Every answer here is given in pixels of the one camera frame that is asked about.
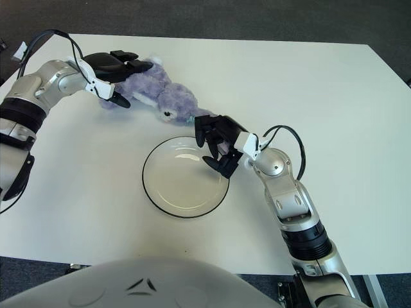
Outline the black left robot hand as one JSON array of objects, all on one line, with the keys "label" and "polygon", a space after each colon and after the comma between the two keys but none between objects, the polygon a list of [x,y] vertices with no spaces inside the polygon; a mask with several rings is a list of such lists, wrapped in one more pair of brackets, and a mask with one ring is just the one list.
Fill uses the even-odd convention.
[{"label": "black left robot hand", "polygon": [[[93,53],[85,56],[83,60],[91,66],[97,79],[107,81],[110,84],[117,84],[125,81],[133,74],[145,73],[153,67],[153,62],[140,61],[138,57],[135,53],[117,50],[110,53]],[[92,89],[103,108],[130,108],[129,99],[117,90],[113,90],[110,98],[104,99],[96,87]]]}]

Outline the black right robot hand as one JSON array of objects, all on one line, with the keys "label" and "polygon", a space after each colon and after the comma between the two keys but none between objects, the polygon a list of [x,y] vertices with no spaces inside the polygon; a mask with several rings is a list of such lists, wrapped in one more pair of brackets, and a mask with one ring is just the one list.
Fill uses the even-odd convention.
[{"label": "black right robot hand", "polygon": [[202,160],[224,178],[230,179],[238,167],[243,153],[234,145],[244,127],[226,115],[195,117],[195,139],[198,147],[205,143],[211,156],[203,156]]}]

